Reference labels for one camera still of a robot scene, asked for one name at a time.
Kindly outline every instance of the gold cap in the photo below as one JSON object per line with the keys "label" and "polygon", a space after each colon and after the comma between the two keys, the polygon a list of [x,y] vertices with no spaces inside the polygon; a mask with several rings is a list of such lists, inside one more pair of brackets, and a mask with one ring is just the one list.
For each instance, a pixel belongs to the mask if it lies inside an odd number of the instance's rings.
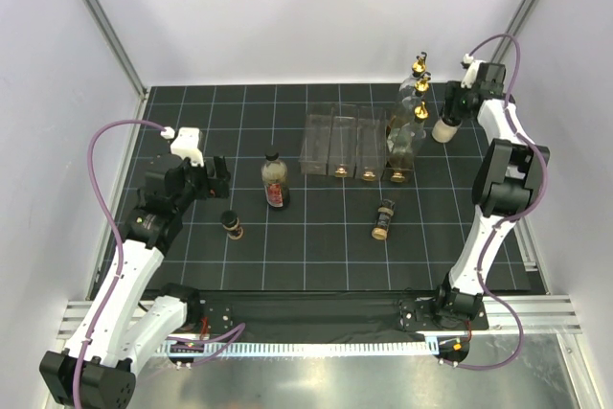
{"label": "gold cap", "polygon": [[374,239],[387,239],[387,230],[374,227],[371,235]]}
{"label": "gold cap", "polygon": [[421,105],[415,108],[415,116],[420,120],[428,118],[428,109],[425,108],[425,101],[421,101]]}
{"label": "gold cap", "polygon": [[425,59],[427,57],[428,57],[428,54],[426,52],[421,52],[420,55],[415,57],[417,61],[415,61],[413,63],[413,67],[411,67],[411,69],[413,69],[413,72],[415,74],[423,74],[425,72]]}
{"label": "gold cap", "polygon": [[347,177],[348,173],[347,173],[347,170],[345,169],[345,167],[338,167],[336,169],[336,171],[334,172],[334,175],[336,177]]}
{"label": "gold cap", "polygon": [[400,171],[394,171],[394,174],[392,174],[392,177],[390,178],[390,181],[392,182],[404,182],[404,174],[402,174],[402,172]]}
{"label": "gold cap", "polygon": [[430,73],[424,72],[421,79],[415,82],[415,89],[424,94],[426,91],[428,91],[428,88],[430,88],[430,79]]}
{"label": "gold cap", "polygon": [[364,171],[362,174],[362,179],[365,181],[374,181],[376,179],[376,175],[372,171]]}

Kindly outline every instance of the small jar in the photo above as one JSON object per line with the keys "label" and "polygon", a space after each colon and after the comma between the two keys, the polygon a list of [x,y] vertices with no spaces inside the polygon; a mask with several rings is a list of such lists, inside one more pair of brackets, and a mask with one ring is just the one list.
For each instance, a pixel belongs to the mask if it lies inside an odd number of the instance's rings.
{"label": "small jar", "polygon": [[240,239],[244,231],[240,226],[240,220],[238,219],[237,214],[228,210],[221,214],[221,225],[228,232],[228,237],[230,239]]}
{"label": "small jar", "polygon": [[374,239],[385,240],[390,229],[390,222],[394,215],[396,203],[392,200],[383,200],[379,205],[378,215],[376,217],[375,227],[371,233]]}

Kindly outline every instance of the black bottle cap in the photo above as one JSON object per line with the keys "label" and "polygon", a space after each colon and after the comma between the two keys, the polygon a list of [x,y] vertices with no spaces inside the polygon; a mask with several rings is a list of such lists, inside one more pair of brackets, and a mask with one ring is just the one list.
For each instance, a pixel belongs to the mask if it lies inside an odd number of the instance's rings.
{"label": "black bottle cap", "polygon": [[381,205],[380,206],[383,207],[383,208],[388,208],[388,209],[393,211],[395,209],[395,207],[396,207],[396,203],[394,201],[386,198],[384,200],[381,200]]}
{"label": "black bottle cap", "polygon": [[274,146],[269,146],[266,148],[266,160],[269,162],[274,162],[279,158],[279,151]]}
{"label": "black bottle cap", "polygon": [[234,227],[237,225],[238,216],[234,211],[228,210],[221,213],[221,218],[219,220],[224,227]]}

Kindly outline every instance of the brown bottle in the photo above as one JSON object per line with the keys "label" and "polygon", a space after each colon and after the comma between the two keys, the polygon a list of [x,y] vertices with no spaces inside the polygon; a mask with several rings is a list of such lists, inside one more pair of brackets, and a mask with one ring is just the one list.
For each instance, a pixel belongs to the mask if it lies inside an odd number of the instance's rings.
{"label": "brown bottle", "polygon": [[271,210],[284,210],[289,206],[289,187],[287,186],[287,165],[279,159],[279,152],[270,146],[266,150],[266,163],[261,167],[261,180],[264,183],[266,201]]}

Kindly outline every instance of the bottle with gold cap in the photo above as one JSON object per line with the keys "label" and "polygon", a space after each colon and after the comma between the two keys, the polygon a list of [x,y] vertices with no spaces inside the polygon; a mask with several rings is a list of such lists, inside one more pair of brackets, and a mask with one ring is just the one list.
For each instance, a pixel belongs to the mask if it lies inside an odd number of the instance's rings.
{"label": "bottle with gold cap", "polygon": [[415,84],[426,73],[427,66],[425,61],[428,58],[428,54],[426,52],[421,52],[415,58],[416,61],[413,63],[413,66],[411,66],[411,75],[400,84],[400,88],[398,89],[398,94],[396,96],[396,103],[401,102],[409,96],[412,96],[415,91]]}
{"label": "bottle with gold cap", "polygon": [[388,165],[392,169],[390,179],[393,182],[406,181],[413,170],[415,157],[426,138],[423,125],[427,118],[428,110],[422,101],[414,109],[412,120],[398,130],[394,140],[388,138]]}
{"label": "bottle with gold cap", "polygon": [[430,73],[425,72],[417,80],[408,96],[402,101],[397,102],[392,109],[392,117],[387,125],[386,135],[388,139],[394,139],[397,131],[408,124],[413,119],[415,108],[421,104],[423,95],[430,87]]}

